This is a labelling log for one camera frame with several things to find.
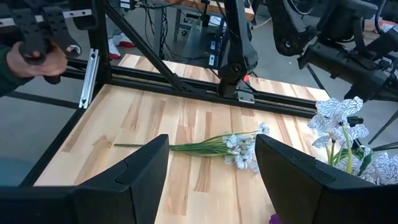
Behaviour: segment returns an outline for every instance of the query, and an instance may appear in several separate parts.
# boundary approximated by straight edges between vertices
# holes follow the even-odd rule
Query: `white flower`
[[[332,118],[333,122],[346,123],[349,115],[357,113],[363,106],[363,100],[355,96],[352,100],[343,100],[343,102],[332,98],[328,101],[319,101],[316,103],[318,114],[327,118]]]
[[[365,147],[364,155],[371,153],[370,148]],[[398,156],[391,159],[388,157],[387,152],[380,152],[373,155],[372,162],[362,172],[359,178],[367,180],[368,182],[376,185],[389,185],[398,184]],[[348,158],[342,159],[335,166],[339,170],[345,170]],[[353,175],[358,175],[362,161],[356,156],[353,156]]]
[[[347,167],[347,163],[348,163],[348,158],[345,157],[342,160],[340,160],[337,164],[336,164],[336,168],[342,171],[346,170]],[[360,167],[362,165],[362,160],[358,159],[356,156],[353,156],[353,175],[357,175],[360,171]]]
[[[258,134],[269,134],[269,128],[268,128],[267,124],[264,122],[259,124],[257,133]]]
[[[390,159],[385,151],[377,153],[372,165],[379,177],[380,184],[398,184],[398,156]]]
[[[238,144],[242,148],[245,148],[245,146],[252,145],[256,142],[256,137],[253,135],[239,134],[239,135],[237,135],[237,137],[238,137],[238,141],[239,141]]]
[[[247,169],[248,168],[247,162],[245,162],[243,157],[240,155],[235,156],[235,164],[238,169]]]
[[[241,148],[239,146],[236,146],[234,150],[228,150],[228,153],[231,155],[240,155]]]
[[[257,161],[251,161],[251,162],[249,163],[249,168],[250,168],[253,172],[260,172],[259,164],[257,163]]]
[[[238,137],[235,134],[231,135],[227,140],[224,140],[226,146],[230,149],[238,145]]]
[[[354,140],[358,138],[365,138],[368,136],[369,131],[363,124],[357,124],[354,127],[350,127],[349,125],[344,125],[344,128],[347,130],[347,134],[349,137],[349,146],[352,147]],[[334,128],[331,130],[333,132],[333,136],[340,143],[341,146],[347,147],[346,136],[343,132],[343,127]]]
[[[358,112],[362,105],[363,100],[357,96],[343,102],[335,98],[318,101],[316,103],[318,113],[308,123],[308,127],[316,129],[319,133],[328,133],[332,128],[347,124],[347,116]]]
[[[312,146],[317,148],[326,147],[330,140],[336,141],[339,136],[339,130],[336,128],[332,128],[328,133],[319,133],[320,137],[312,143]]]

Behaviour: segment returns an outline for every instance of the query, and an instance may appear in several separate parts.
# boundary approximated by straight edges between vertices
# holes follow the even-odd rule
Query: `purple object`
[[[269,220],[269,224],[282,224],[279,220],[279,217],[277,214],[271,215],[271,219]]]

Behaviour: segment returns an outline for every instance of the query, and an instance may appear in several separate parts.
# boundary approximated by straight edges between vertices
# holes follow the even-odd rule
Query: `green leaf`
[[[368,165],[372,162],[372,155],[373,153],[370,153],[369,155],[365,156],[365,158],[363,158],[361,167],[359,168],[358,176],[362,175],[366,168],[368,168]]]

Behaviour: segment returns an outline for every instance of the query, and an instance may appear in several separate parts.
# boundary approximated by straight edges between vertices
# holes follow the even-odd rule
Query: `metal bracket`
[[[243,80],[240,80],[239,83],[236,85],[236,94],[240,102],[245,102],[245,103],[256,102],[252,90],[245,84]]]
[[[97,76],[99,63],[100,63],[99,50],[91,49],[90,57],[87,60],[85,81],[83,82],[83,89],[81,91],[79,108],[87,109],[88,105],[90,105],[92,101],[95,78]]]

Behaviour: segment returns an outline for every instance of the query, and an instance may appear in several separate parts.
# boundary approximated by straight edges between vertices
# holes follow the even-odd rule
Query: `white orchid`
[[[308,123],[309,128],[316,129],[325,135],[333,128],[347,124],[347,117],[357,113],[363,105],[363,100],[357,96],[352,100],[338,101],[332,98],[316,103],[317,114]]]
[[[336,140],[340,143],[341,146],[347,147],[347,140],[343,132],[343,127],[340,126],[339,128],[335,128],[333,130],[333,136],[336,138]],[[345,125],[347,134],[349,137],[349,146],[352,147],[354,140],[358,138],[365,138],[368,136],[369,131],[363,124],[357,124],[354,127],[350,127],[348,124]]]
[[[266,123],[261,123],[256,132],[250,134],[232,134],[223,137],[223,142],[228,148],[228,155],[224,157],[226,164],[235,164],[238,169],[251,169],[253,172],[259,172],[257,161],[254,157],[254,146],[257,134],[269,134],[269,128]]]
[[[232,149],[238,145],[239,139],[236,135],[233,134],[231,136],[223,137],[223,142],[228,148]]]
[[[343,100],[342,102],[335,98],[328,101],[319,101],[316,103],[317,114],[307,124],[309,128],[318,131],[319,138],[312,145],[326,149],[329,165],[332,166],[335,162],[334,149],[336,142],[339,142],[342,146],[338,154],[338,160],[343,148],[347,148],[348,166],[346,166],[346,171],[349,173],[352,173],[352,163],[355,162],[351,150],[353,141],[357,138],[366,137],[369,131],[362,124],[350,127],[347,117],[358,112],[362,106],[363,100],[357,96],[352,100]],[[328,148],[330,140],[332,140],[331,150]]]
[[[266,123],[261,123],[258,127],[258,134],[269,134],[269,128]]]
[[[370,155],[369,147],[360,146],[364,151],[364,157]],[[387,152],[380,152],[372,155],[373,159],[365,168],[361,170],[363,161],[353,156],[353,171],[351,174],[367,180],[376,185],[398,184],[398,156],[389,158]],[[345,170],[348,158],[344,158],[335,166],[339,170]]]

